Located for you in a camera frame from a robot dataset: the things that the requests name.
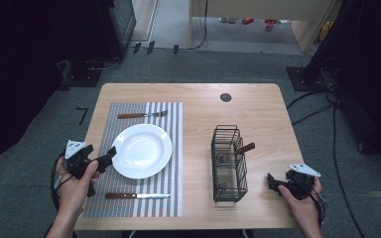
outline circular hole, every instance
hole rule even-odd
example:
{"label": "circular hole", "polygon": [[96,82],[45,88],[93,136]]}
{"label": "circular hole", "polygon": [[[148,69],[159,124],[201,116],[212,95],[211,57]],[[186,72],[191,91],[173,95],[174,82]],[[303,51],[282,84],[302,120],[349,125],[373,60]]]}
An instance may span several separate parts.
{"label": "circular hole", "polygon": [[228,94],[228,93],[222,93],[219,98],[221,99],[221,101],[223,102],[229,102],[231,101],[231,95]]}

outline utensil holder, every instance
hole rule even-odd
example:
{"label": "utensil holder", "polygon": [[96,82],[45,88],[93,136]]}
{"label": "utensil holder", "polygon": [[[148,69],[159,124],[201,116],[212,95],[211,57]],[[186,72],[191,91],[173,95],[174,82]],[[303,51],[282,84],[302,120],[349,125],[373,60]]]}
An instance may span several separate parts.
{"label": "utensil holder", "polygon": [[213,200],[239,201],[248,191],[247,168],[240,131],[235,125],[218,125],[211,141]]}

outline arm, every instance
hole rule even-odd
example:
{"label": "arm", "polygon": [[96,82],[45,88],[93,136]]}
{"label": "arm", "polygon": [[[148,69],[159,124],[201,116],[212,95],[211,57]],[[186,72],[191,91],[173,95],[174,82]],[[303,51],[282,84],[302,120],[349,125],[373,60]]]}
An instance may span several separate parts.
{"label": "arm", "polygon": [[[287,200],[290,210],[298,223],[302,234],[305,238],[321,238],[318,225],[318,211],[311,197],[303,200],[297,200],[291,192],[283,185],[278,186],[281,194]],[[315,191],[321,192],[321,184],[319,178],[315,177]],[[313,196],[319,200],[318,195],[313,191]]]}
{"label": "arm", "polygon": [[61,186],[60,209],[47,237],[72,237],[76,220],[82,212],[89,182],[99,176],[99,174],[95,173],[98,167],[97,161],[93,161],[88,165],[80,180],[72,177],[65,170],[63,164],[64,158],[60,158],[57,173],[62,175],[62,181],[67,179],[68,181]]}

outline plate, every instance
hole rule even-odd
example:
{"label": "plate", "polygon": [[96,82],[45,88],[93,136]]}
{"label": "plate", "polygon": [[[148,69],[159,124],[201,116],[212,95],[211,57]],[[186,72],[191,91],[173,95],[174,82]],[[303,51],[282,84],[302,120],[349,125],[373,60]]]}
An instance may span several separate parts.
{"label": "plate", "polygon": [[139,124],[122,131],[113,141],[114,169],[130,179],[148,178],[162,170],[172,156],[172,140],[162,128]]}

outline striped placemat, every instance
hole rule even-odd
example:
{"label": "striped placemat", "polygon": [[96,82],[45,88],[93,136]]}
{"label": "striped placemat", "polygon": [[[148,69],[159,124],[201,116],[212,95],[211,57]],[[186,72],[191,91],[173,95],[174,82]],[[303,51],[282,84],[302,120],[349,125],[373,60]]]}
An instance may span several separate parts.
{"label": "striped placemat", "polygon": [[[117,119],[119,113],[153,113],[169,110],[164,117]],[[137,124],[163,128],[172,139],[173,152],[168,164],[149,178],[126,178],[113,167],[96,180],[96,195],[87,199],[84,217],[177,217],[183,204],[183,104],[181,102],[111,103],[98,156],[105,155],[116,136]],[[106,199],[106,192],[167,193],[166,199]]]}

